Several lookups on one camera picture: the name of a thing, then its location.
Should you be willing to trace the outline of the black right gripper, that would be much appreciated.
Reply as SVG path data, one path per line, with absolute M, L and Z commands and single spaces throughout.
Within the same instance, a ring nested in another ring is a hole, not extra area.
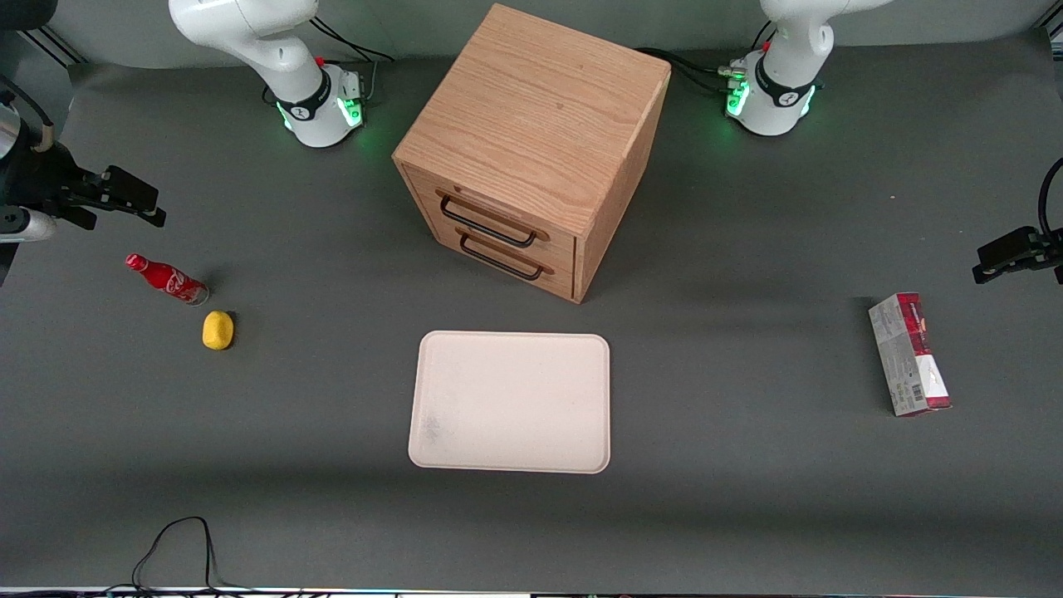
M 17 147 L 1 163 L 2 208 L 26 208 L 94 230 L 90 207 L 132 213 L 163 227 L 167 213 L 157 207 L 159 190 L 118 166 L 102 174 L 75 165 L 70 152 L 54 146 L 37 153 Z

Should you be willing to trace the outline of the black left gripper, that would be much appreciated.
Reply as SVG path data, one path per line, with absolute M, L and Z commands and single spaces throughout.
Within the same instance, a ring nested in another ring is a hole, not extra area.
M 1020 270 L 1051 269 L 1059 285 L 1063 284 L 1062 233 L 1049 233 L 1041 254 L 1041 234 L 1025 226 L 1010 230 L 977 250 L 978 264 L 973 268 L 973 281 L 986 284 L 1006 273 Z

